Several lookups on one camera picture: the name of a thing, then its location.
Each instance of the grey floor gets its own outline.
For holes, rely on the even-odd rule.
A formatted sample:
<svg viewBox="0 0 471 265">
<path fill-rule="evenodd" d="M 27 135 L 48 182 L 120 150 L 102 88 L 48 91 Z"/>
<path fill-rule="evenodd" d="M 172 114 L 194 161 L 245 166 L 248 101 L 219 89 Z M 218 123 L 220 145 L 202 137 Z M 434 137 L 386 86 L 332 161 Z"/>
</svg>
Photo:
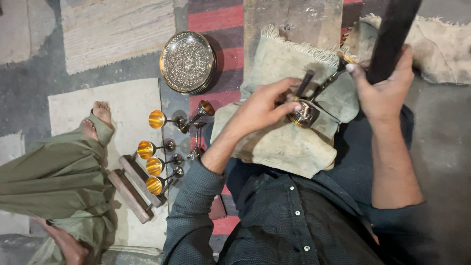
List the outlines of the grey floor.
<svg viewBox="0 0 471 265">
<path fill-rule="evenodd" d="M 22 130 L 26 149 L 50 136 L 47 96 L 85 87 L 140 78 L 160 77 L 160 54 L 124 60 L 73 76 L 65 71 L 59 1 L 48 0 L 57 27 L 46 39 L 39 56 L 22 63 L 0 66 L 0 136 Z M 186 25 L 187 5 L 176 1 L 177 28 Z M 469 0 L 424 0 L 420 15 L 445 21 L 471 22 Z M 162 98 L 170 93 L 163 86 Z M 471 264 L 471 87 L 433 85 L 414 80 L 407 105 L 415 113 L 412 147 L 414 167 L 430 204 L 434 233 L 444 264 Z M 181 107 L 187 112 L 188 103 Z M 168 113 L 181 109 L 178 103 Z M 41 237 L 0 236 L 0 263 L 25 264 Z M 158 264 L 160 257 L 107 251 L 104 264 Z"/>
</svg>

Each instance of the engraved metal plate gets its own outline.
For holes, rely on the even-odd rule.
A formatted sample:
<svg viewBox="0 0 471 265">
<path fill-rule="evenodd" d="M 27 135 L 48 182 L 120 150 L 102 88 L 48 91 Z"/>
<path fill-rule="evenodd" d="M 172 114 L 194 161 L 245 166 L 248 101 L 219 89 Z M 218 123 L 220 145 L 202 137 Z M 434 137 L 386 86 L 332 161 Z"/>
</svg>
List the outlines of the engraved metal plate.
<svg viewBox="0 0 471 265">
<path fill-rule="evenodd" d="M 202 35 L 183 31 L 170 38 L 163 48 L 160 71 L 170 88 L 181 94 L 194 94 L 208 85 L 215 62 L 215 53 Z"/>
</svg>

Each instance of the gold-lined goblet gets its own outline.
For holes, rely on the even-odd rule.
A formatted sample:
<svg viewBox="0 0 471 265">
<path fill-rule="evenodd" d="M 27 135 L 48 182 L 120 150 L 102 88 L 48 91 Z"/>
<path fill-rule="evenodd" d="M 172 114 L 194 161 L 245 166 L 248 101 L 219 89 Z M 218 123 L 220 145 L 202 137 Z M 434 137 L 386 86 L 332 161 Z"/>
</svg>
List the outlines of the gold-lined goblet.
<svg viewBox="0 0 471 265">
<path fill-rule="evenodd" d="M 177 128 L 180 128 L 185 124 L 185 119 L 182 116 L 178 116 L 173 120 L 168 120 L 167 116 L 160 111 L 154 110 L 149 114 L 149 125 L 151 128 L 160 129 L 162 128 L 167 122 L 173 122 Z"/>
<path fill-rule="evenodd" d="M 162 170 L 165 168 L 165 165 L 168 163 L 173 163 L 174 165 L 178 166 L 183 161 L 183 158 L 179 154 L 175 154 L 170 158 L 170 161 L 164 162 L 162 159 L 157 157 L 151 157 L 146 162 L 146 170 L 147 172 L 154 177 L 157 177 Z"/>
<path fill-rule="evenodd" d="M 168 185 L 165 186 L 165 181 L 172 178 L 172 177 L 177 177 L 177 178 L 180 178 L 183 176 L 183 168 L 181 168 L 180 166 L 177 166 L 173 169 L 173 172 L 170 176 L 168 176 L 167 178 L 163 179 L 161 177 L 149 177 L 146 181 L 146 187 L 147 187 L 147 190 L 151 193 L 151 194 L 154 194 L 154 195 L 159 195 L 161 193 L 164 193 L 168 187 L 170 186 L 171 181 L 169 181 Z"/>
<path fill-rule="evenodd" d="M 149 141 L 142 141 L 138 145 L 138 155 L 142 159 L 149 159 L 151 158 L 157 149 L 163 148 L 167 152 L 175 151 L 175 142 L 172 140 L 166 141 L 163 146 L 156 147 L 154 143 Z"/>
<path fill-rule="evenodd" d="M 205 100 L 201 100 L 200 103 L 198 104 L 198 112 L 196 115 L 191 119 L 187 124 L 183 126 L 177 126 L 178 130 L 182 133 L 188 133 L 188 129 L 190 128 L 190 125 L 197 121 L 197 119 L 201 118 L 202 116 L 213 116 L 216 111 L 214 108 L 211 106 L 211 104 Z M 176 117 L 176 119 L 183 119 L 182 116 Z"/>
</svg>

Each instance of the foot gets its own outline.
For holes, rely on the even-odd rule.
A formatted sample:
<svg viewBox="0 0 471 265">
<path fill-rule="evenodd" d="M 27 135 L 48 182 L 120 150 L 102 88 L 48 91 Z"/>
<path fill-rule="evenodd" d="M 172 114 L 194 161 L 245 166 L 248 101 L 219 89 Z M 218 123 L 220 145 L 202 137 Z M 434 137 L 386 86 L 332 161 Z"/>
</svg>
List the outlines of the foot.
<svg viewBox="0 0 471 265">
<path fill-rule="evenodd" d="M 90 120 L 83 121 L 82 134 L 98 141 L 97 129 L 93 126 L 93 122 Z"/>
<path fill-rule="evenodd" d="M 95 103 L 93 103 L 93 114 L 111 128 L 111 112 L 110 107 L 108 107 L 108 103 L 104 101 L 95 101 Z"/>
</svg>

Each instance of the shirt cuff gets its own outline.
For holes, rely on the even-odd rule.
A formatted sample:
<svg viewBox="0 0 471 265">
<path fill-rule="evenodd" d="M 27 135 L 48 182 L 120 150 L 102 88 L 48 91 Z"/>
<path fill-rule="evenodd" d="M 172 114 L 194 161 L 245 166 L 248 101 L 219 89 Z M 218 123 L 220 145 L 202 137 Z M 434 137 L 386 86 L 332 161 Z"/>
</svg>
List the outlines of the shirt cuff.
<svg viewBox="0 0 471 265">
<path fill-rule="evenodd" d="M 202 195 L 217 195 L 222 192 L 226 178 L 207 169 L 198 158 L 193 161 L 186 181 L 187 185 Z"/>
</svg>

